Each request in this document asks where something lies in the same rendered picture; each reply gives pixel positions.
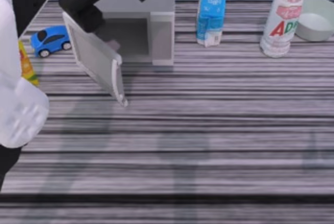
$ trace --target yellow package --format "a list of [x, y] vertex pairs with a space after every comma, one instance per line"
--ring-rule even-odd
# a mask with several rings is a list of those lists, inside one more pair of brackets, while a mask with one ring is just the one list
[[22, 77], [34, 84], [35, 86], [38, 86], [39, 82], [37, 79], [37, 75], [33, 70], [33, 67], [30, 63], [29, 57], [22, 41], [19, 41], [19, 48], [21, 55]]

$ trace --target striped wooden surface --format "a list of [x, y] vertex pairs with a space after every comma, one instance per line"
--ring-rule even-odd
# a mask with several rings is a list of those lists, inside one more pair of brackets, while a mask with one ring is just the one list
[[[71, 51], [32, 57], [50, 117], [6, 178], [1, 224], [333, 223], [334, 37], [264, 57], [269, 7], [228, 3], [205, 49], [197, 4], [177, 3], [175, 66], [124, 64], [127, 109]], [[62, 23], [49, 3], [28, 53], [29, 35]]]

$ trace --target red letter a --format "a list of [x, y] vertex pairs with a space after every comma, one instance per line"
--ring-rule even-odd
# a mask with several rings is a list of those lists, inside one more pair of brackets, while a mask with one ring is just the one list
[[275, 29], [273, 29], [270, 36], [275, 36], [276, 34], [278, 34], [279, 36], [282, 36], [283, 33], [284, 33], [284, 21], [279, 23], [278, 26]]

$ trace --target car wheel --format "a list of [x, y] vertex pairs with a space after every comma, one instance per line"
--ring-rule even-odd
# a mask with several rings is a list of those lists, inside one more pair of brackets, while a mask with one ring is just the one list
[[39, 52], [39, 56], [42, 58], [46, 58], [50, 55], [50, 51], [49, 50], [42, 50]]
[[70, 50], [70, 49], [72, 48], [72, 45], [71, 45], [70, 42], [64, 42], [64, 43], [62, 44], [62, 48], [63, 48], [64, 50]]

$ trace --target toy car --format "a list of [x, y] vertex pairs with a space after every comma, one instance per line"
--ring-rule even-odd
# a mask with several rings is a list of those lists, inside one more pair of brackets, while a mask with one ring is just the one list
[[72, 45], [65, 26], [48, 27], [33, 34], [30, 44], [36, 57], [48, 57], [59, 50], [69, 50]]

